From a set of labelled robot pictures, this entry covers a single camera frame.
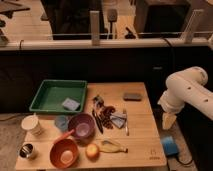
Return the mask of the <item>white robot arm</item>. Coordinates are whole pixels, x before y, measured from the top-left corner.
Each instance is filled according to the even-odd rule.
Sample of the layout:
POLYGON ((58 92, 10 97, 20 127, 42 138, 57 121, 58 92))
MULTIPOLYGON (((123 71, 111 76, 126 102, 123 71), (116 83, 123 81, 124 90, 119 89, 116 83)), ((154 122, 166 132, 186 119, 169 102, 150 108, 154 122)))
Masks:
POLYGON ((163 109, 162 128, 168 130, 176 121, 177 114, 188 103, 213 120, 213 92, 205 88, 208 74, 201 67, 190 67, 169 75, 167 89, 158 100, 163 109))

